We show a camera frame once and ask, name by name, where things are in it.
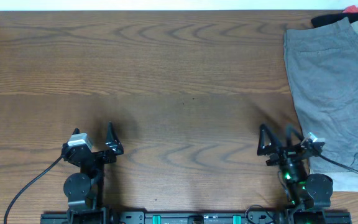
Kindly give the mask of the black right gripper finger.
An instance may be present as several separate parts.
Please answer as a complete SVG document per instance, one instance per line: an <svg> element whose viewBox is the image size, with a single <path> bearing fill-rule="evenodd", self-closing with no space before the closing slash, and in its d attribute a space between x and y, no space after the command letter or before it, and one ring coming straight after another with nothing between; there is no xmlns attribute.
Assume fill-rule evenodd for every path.
<svg viewBox="0 0 358 224"><path fill-rule="evenodd" d="M292 146L292 135L296 136L300 141L304 140L304 136L297 131L292 125L287 125L285 127L285 140L286 140L286 144L287 146Z"/></svg>
<svg viewBox="0 0 358 224"><path fill-rule="evenodd" d="M268 156L276 154L281 147L282 143L278 140L278 137L274 135L272 130L266 124L261 124L259 127L257 155Z"/></svg>

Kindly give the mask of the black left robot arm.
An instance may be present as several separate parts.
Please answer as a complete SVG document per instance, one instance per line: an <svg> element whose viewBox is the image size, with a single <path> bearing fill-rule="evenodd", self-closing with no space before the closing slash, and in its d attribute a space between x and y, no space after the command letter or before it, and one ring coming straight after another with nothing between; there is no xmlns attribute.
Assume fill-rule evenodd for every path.
<svg viewBox="0 0 358 224"><path fill-rule="evenodd" d="M108 123L105 145L108 147L106 150L93 152L90 137L86 133L80 133L78 128L63 144L63 160L80 168L63 185L71 211L82 212L103 206L104 166L115 163L116 157L124 153L112 123Z"/></svg>

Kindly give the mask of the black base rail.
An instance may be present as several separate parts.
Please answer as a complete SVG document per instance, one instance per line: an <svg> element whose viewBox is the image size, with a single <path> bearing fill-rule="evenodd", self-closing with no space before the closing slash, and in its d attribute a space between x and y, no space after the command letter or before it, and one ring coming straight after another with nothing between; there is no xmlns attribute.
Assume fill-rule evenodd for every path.
<svg viewBox="0 0 358 224"><path fill-rule="evenodd" d="M84 214L46 213L41 224L107 223L107 224L351 224L349 212L274 212L251 209L243 213L148 213L140 211L115 213L113 211Z"/></svg>

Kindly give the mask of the grey shorts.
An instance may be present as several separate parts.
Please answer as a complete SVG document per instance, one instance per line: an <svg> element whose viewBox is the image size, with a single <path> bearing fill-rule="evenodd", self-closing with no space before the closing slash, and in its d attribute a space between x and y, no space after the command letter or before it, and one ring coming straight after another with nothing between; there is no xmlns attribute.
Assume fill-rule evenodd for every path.
<svg viewBox="0 0 358 224"><path fill-rule="evenodd" d="M325 139L323 156L358 170L358 22L288 29L283 46L303 133Z"/></svg>

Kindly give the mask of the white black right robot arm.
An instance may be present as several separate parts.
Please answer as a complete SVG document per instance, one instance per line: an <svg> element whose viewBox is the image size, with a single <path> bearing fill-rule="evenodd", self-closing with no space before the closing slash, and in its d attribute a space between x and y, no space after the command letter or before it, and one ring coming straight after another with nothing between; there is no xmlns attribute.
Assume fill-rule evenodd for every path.
<svg viewBox="0 0 358 224"><path fill-rule="evenodd" d="M302 210L331 206L332 178L309 174L304 164L305 160L320 156L324 145L314 134L304 137L291 126L286 129L285 143L267 125L259 127L257 155L269 156L266 164L278 166L288 197Z"/></svg>

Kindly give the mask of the beige khaki shorts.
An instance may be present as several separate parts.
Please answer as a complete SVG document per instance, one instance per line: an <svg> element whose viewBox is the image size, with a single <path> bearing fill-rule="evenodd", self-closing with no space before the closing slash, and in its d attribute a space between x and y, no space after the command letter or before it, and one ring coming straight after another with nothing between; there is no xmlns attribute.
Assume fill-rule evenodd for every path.
<svg viewBox="0 0 358 224"><path fill-rule="evenodd" d="M354 32L358 35L358 21L351 22ZM358 175L351 171L326 172L335 181L335 191L358 192Z"/></svg>

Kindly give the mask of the black garment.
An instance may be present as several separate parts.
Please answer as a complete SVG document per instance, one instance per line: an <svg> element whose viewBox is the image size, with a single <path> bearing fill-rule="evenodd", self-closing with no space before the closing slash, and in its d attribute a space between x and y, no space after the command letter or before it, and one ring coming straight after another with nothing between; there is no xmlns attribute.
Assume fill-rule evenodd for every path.
<svg viewBox="0 0 358 224"><path fill-rule="evenodd" d="M358 12L357 13L339 13L339 14L326 14L322 16L318 16L312 18L311 24L314 28L326 26L328 24L335 23L344 19L345 17L348 18L350 23L358 21Z"/></svg>

